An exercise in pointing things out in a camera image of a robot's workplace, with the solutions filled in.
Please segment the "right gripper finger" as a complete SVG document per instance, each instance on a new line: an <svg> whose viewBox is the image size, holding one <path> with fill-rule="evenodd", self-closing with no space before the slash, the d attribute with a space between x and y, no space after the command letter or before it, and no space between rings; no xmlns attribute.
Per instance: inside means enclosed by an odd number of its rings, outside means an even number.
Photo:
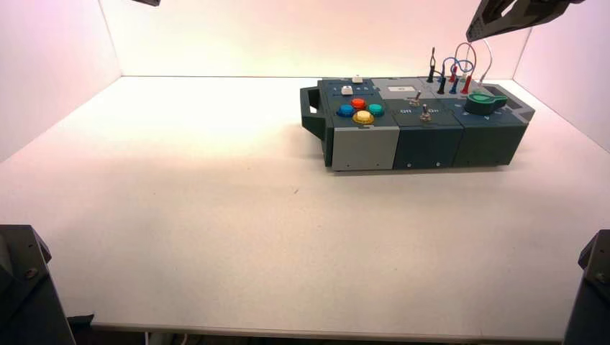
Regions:
<svg viewBox="0 0 610 345"><path fill-rule="evenodd" d="M523 12L523 1L481 1L466 30L466 40L475 42L517 31L521 29Z"/></svg>
<svg viewBox="0 0 610 345"><path fill-rule="evenodd" d="M563 15L573 4L582 4L583 0L517 0L524 2L521 29L546 24Z"/></svg>

